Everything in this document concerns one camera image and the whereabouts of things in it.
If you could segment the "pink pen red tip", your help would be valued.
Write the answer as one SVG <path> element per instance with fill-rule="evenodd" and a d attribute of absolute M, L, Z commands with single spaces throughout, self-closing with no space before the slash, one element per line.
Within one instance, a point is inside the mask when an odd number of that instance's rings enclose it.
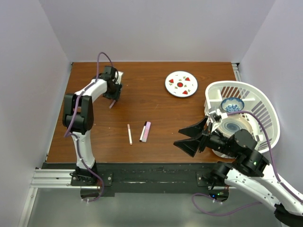
<path fill-rule="evenodd" d="M 111 109 L 111 108 L 114 106 L 115 103 L 116 103 L 116 100 L 113 100 L 113 102 L 112 102 L 111 105 L 109 106 L 109 109 Z"/>

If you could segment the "white pen peach tip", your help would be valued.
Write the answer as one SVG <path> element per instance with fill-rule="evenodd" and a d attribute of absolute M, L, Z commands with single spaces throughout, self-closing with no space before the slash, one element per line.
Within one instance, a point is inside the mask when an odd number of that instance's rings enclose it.
<path fill-rule="evenodd" d="M 127 131 L 128 131 L 129 144 L 132 145 L 133 144 L 133 140 L 132 140 L 132 134 L 131 134 L 130 124 L 127 124 Z"/>

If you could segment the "pink highlighter pen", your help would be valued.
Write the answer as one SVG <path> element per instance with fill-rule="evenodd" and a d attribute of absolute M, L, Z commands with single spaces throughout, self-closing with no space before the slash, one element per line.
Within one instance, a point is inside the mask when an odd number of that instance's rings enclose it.
<path fill-rule="evenodd" d="M 149 131 L 150 131 L 150 127 L 151 127 L 151 122 L 147 122 L 145 130 L 144 130 L 144 135 L 143 135 L 142 142 L 147 142 Z"/>

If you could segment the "white pen black tip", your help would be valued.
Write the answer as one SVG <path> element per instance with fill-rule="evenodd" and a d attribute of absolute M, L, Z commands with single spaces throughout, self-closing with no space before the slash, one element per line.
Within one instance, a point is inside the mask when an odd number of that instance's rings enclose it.
<path fill-rule="evenodd" d="M 143 136 L 144 136 L 144 132 L 145 132 L 145 128 L 146 126 L 143 127 L 142 133 L 140 135 L 139 141 L 142 142 Z"/>

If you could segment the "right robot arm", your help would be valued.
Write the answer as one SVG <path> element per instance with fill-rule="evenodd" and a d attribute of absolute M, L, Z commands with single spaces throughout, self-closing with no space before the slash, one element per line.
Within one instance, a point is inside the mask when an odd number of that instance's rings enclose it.
<path fill-rule="evenodd" d="M 269 160 L 255 147 L 257 142 L 246 129 L 239 129 L 229 138 L 220 131 L 213 130 L 212 123 L 202 121 L 180 129 L 179 133 L 188 139 L 177 140 L 173 144 L 189 156 L 205 148 L 224 153 L 234 161 L 231 164 L 217 162 L 206 178 L 212 185 L 226 184 L 235 187 L 274 212 L 275 217 L 289 227 L 303 225 L 303 195 L 282 182 Z"/>

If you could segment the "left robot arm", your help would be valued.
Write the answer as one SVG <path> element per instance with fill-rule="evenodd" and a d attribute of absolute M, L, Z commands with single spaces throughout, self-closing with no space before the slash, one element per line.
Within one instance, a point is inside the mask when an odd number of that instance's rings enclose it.
<path fill-rule="evenodd" d="M 93 103 L 100 96 L 118 101 L 122 75 L 115 67 L 105 66 L 103 72 L 93 77 L 83 89 L 64 96 L 62 123 L 66 127 L 64 137 L 71 136 L 75 147 L 77 162 L 71 173 L 75 181 L 95 185 L 100 180 L 90 141 L 94 125 Z"/>

